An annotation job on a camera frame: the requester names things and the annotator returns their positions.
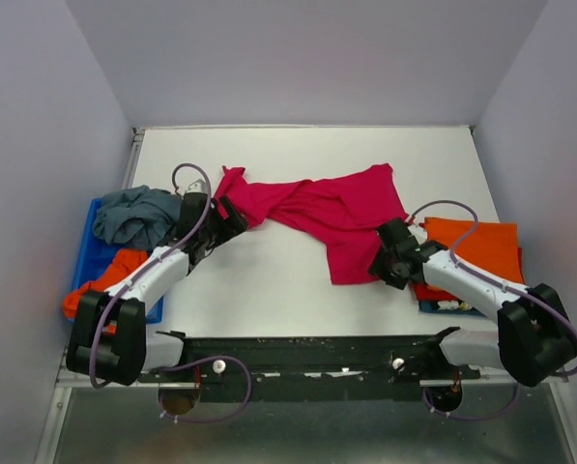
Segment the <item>magenta t shirt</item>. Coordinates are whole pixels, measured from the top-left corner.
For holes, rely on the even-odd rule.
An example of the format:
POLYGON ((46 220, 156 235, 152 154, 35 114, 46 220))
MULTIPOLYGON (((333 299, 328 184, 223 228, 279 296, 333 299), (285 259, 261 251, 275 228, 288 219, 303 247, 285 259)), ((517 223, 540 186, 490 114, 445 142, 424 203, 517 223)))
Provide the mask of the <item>magenta t shirt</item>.
POLYGON ((251 183, 243 167, 224 167, 215 198, 228 197, 251 229, 271 219, 324 244, 332 284, 365 284, 377 279, 368 271, 376 228, 408 216, 392 175, 384 163, 332 179, 251 183))

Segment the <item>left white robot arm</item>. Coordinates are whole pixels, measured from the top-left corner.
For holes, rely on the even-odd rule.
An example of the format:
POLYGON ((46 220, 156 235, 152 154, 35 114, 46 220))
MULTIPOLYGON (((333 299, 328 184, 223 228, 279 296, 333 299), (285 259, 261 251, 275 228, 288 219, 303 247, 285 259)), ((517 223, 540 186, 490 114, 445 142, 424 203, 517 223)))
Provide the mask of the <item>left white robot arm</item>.
POLYGON ((153 370, 173 382, 186 380, 193 359, 184 352, 185 337, 152 331, 147 313, 207 255, 247 229, 247 219, 227 196, 185 194, 178 221, 141 266, 107 289, 81 296, 66 368, 89 376, 96 387, 129 386, 153 370))

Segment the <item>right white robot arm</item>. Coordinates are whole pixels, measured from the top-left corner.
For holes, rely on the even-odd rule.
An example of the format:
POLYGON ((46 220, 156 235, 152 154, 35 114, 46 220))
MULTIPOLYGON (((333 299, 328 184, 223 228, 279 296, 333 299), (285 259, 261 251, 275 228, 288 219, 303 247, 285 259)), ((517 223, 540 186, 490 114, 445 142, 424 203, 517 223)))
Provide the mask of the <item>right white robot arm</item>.
POLYGON ((482 270, 436 241, 424 240, 401 218, 376 229, 380 247, 368 271, 385 284, 437 287, 493 321, 493 332, 451 328, 439 333, 438 346, 423 355, 425 371, 443 379, 458 366, 492 367, 516 382, 534 387, 577 362, 577 331, 558 293, 506 280, 482 270))

